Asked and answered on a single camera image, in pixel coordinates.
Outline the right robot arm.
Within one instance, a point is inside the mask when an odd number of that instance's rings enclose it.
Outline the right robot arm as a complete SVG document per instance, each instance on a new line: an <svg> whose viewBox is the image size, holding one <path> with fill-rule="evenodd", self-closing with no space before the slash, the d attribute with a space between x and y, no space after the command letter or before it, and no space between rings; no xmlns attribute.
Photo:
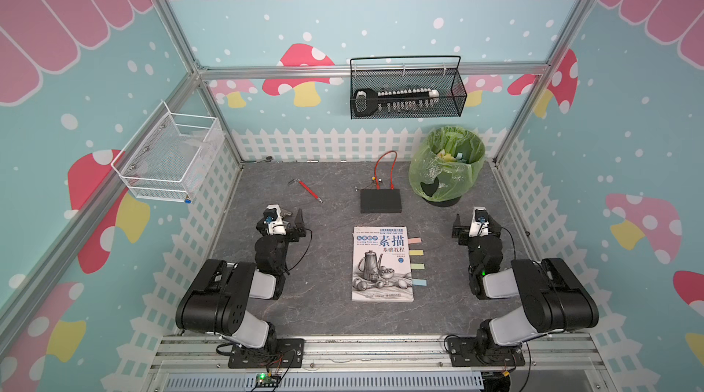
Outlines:
<svg viewBox="0 0 704 392"><path fill-rule="evenodd" d="M467 248L472 294L480 300L521 302L502 317L484 320L474 347L484 353L520 349L551 333L596 327L600 320L596 301L563 259L516 258L502 268L504 231L483 207L473 209L469 223L456 216L452 226L452 237Z"/></svg>

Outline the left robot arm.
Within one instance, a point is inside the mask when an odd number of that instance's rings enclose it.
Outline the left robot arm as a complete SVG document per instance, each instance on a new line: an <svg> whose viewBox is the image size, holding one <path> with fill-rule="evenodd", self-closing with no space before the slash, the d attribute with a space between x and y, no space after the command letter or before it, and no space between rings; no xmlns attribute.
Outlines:
<svg viewBox="0 0 704 392"><path fill-rule="evenodd" d="M176 309L175 323L182 331L210 333L243 349L273 353L275 326L248 311L250 300L278 300L291 273L289 246L307 236L301 210L287 212L278 204L267 206L256 225L260 238L252 262L229 263L208 259L188 287Z"/></svg>

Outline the sketch drawing book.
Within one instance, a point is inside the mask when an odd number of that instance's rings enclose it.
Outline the sketch drawing book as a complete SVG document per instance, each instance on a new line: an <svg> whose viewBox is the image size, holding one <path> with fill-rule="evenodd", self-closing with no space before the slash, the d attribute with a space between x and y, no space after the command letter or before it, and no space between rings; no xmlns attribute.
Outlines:
<svg viewBox="0 0 704 392"><path fill-rule="evenodd" d="M414 282L406 227L357 226L353 232L351 299L410 303Z"/></svg>

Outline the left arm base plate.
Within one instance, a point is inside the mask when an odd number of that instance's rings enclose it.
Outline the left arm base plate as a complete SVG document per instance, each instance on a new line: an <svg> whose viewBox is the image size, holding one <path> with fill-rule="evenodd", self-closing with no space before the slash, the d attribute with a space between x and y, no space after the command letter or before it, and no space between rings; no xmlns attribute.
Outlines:
<svg viewBox="0 0 704 392"><path fill-rule="evenodd" d="M280 339L273 348L252 349L235 345L229 355L227 366L244 368L300 368L303 364L304 339Z"/></svg>

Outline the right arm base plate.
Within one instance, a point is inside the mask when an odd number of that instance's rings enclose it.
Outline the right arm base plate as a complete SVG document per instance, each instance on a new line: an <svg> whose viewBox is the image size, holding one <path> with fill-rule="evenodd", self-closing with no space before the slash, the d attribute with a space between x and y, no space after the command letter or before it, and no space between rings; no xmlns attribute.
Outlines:
<svg viewBox="0 0 704 392"><path fill-rule="evenodd" d="M445 351L453 367L496 367L513 371L525 366L520 346L498 346L479 337L447 335L443 340Z"/></svg>

